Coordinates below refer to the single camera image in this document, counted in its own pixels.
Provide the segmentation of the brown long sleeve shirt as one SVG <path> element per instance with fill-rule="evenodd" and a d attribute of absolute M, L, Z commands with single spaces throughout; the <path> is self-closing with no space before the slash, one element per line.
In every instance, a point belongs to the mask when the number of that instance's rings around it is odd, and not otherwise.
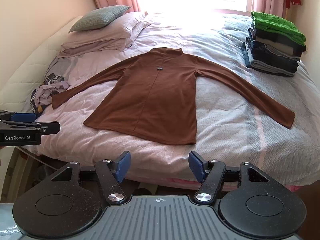
<path fill-rule="evenodd" d="M 106 98 L 84 121 L 107 129 L 167 145 L 196 142 L 196 79 L 206 77 L 231 88 L 280 125 L 291 128 L 295 114 L 235 72 L 181 49 L 154 48 L 121 61 L 82 84 L 52 98 L 60 107 L 86 89 L 116 81 Z"/>

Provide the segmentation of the white padded headboard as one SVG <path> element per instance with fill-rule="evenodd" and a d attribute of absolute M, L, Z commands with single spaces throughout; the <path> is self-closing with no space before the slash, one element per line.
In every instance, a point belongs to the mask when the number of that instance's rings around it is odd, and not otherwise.
<path fill-rule="evenodd" d="M 43 82 L 46 70 L 67 39 L 69 30 L 80 18 L 73 18 L 47 38 L 16 69 L 1 89 L 1 110 L 21 112 L 29 105 L 32 91 Z"/>

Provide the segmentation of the green folded towel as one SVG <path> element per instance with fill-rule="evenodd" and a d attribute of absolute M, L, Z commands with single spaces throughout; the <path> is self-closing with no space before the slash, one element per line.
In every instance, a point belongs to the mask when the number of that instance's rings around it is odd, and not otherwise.
<path fill-rule="evenodd" d="M 301 46 L 305 45 L 306 37 L 294 23 L 282 17 L 265 12 L 251 11 L 252 23 L 255 29 L 269 33 L 280 34 Z"/>

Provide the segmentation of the grey checked pillow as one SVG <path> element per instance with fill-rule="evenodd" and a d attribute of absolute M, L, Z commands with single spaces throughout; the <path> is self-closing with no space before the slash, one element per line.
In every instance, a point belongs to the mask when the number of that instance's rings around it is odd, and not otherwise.
<path fill-rule="evenodd" d="M 113 5 L 93 10 L 75 22 L 69 32 L 103 28 L 124 15 L 129 9 L 127 5 Z"/>

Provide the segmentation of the pink pillow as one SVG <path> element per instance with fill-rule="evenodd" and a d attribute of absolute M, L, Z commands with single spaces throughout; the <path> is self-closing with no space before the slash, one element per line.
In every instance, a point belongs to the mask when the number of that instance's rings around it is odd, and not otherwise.
<path fill-rule="evenodd" d="M 129 12 L 109 25 L 95 30 L 75 31 L 61 45 L 58 57 L 74 57 L 102 50 L 125 51 L 151 19 L 144 12 Z"/>

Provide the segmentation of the crumpled clothes pile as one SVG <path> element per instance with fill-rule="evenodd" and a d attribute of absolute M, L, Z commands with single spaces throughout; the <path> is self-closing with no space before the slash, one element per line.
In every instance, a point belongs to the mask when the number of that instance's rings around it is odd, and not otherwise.
<path fill-rule="evenodd" d="M 55 75 L 54 73 L 48 75 L 44 82 L 31 94 L 30 105 L 33 113 L 37 116 L 41 115 L 52 104 L 52 97 L 64 92 L 69 86 L 63 76 Z"/>

